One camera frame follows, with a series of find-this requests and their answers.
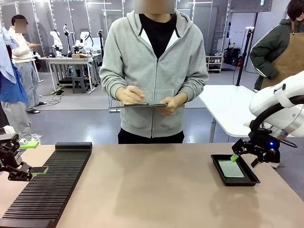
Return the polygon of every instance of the person in brown apron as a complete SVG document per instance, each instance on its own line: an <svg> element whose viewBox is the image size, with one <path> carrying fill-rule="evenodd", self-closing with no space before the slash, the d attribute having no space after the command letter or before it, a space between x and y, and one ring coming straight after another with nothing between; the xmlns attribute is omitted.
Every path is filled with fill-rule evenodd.
<svg viewBox="0 0 304 228"><path fill-rule="evenodd" d="M291 0L280 25L251 49L251 62L260 74L255 89L274 86L304 70L304 0Z"/></svg>

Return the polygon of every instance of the gray hoodie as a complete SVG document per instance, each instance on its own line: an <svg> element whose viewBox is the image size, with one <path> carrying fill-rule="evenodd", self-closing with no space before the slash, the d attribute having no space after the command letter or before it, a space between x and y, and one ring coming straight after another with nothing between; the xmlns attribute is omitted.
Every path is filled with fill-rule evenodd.
<svg viewBox="0 0 304 228"><path fill-rule="evenodd" d="M113 22L100 69L102 88L116 100L120 87L134 85L145 92L147 103L158 103L168 96L185 92L192 101L202 91L209 76L203 35L185 14L175 11L176 29L166 51L157 59L134 11ZM172 116L153 108L121 110L121 127L143 137L166 137L182 131L185 106Z"/></svg>

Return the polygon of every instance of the black shirt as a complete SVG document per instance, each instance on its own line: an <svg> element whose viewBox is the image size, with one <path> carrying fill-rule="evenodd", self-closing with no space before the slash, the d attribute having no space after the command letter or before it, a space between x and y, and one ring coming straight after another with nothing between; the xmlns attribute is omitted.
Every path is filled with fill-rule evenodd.
<svg viewBox="0 0 304 228"><path fill-rule="evenodd" d="M157 58L160 58L165 52L170 38L176 28L176 15L173 14L168 22L157 22L140 14L139 18L142 27L147 33L152 48Z"/></svg>

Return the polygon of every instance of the man's right hand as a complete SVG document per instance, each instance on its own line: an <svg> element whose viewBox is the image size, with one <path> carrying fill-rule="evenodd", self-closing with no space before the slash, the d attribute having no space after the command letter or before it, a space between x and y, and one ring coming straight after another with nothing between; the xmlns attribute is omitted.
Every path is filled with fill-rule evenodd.
<svg viewBox="0 0 304 228"><path fill-rule="evenodd" d="M38 48L40 46L40 44L29 44L28 47L30 49L34 49L34 48Z"/></svg>
<svg viewBox="0 0 304 228"><path fill-rule="evenodd" d="M120 87L116 91L116 98L125 105L141 104L144 102L144 93L136 86Z"/></svg>

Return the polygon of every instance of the glass wall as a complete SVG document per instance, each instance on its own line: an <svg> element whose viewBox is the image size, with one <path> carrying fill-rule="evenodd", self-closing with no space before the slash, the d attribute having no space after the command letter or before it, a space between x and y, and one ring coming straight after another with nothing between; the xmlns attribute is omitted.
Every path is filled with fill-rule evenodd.
<svg viewBox="0 0 304 228"><path fill-rule="evenodd" d="M206 54L222 52L227 32L227 10L230 0L176 0L175 8L193 20L204 36ZM103 31L104 41L112 23L126 17L134 9L133 0L16 0L15 3L0 4L0 20L9 29L11 17L23 14L28 20L29 42L41 44L41 56L48 55L54 44L50 32L56 29L63 43L63 53L68 51L68 39L63 33L67 29L80 39L82 31L90 31L98 41L98 31Z"/></svg>

